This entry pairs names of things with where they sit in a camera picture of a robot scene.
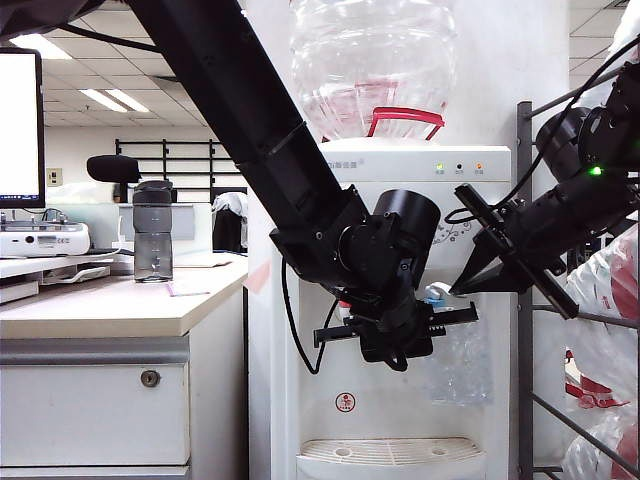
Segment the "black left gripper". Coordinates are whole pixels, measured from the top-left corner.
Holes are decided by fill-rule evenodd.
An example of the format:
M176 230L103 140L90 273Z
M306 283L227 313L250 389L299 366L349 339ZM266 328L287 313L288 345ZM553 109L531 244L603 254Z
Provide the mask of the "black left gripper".
M445 336L447 326L473 323L478 319L473 301L466 308L445 307L435 310L432 304L416 300L409 307L401 307L378 320L353 314L343 318L342 326L317 329L313 333L314 346L353 337L360 337L371 343L411 343L422 337Z

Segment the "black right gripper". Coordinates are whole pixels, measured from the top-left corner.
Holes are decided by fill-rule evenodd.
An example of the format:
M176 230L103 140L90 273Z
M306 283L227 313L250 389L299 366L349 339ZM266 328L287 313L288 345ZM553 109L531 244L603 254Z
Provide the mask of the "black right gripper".
M469 184L455 196L476 217L481 230L453 294L516 292L535 286L566 319L575 302L552 278L566 271L560 256L571 247L562 241L570 229L560 224L561 205L551 191L527 204L521 200L494 211Z

